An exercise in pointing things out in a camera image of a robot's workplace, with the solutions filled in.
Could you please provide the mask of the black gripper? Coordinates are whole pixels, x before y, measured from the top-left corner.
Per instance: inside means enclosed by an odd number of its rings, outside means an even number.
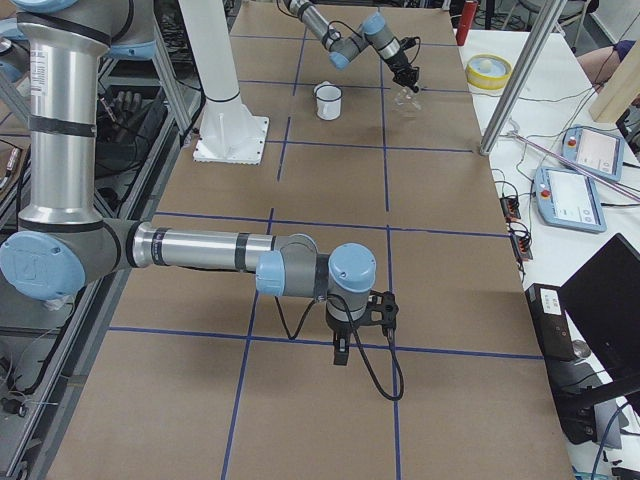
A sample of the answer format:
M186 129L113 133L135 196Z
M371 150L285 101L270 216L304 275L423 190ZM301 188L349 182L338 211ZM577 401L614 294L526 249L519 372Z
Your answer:
M354 330L364 324L363 317L355 319L352 323L348 320L340 320L330 312L325 315L326 323L333 331L333 364L335 366L346 366L349 360L349 344Z
M411 65L405 53L396 53L384 62L392 72L395 83L405 83L405 87L413 93L420 91L418 68Z

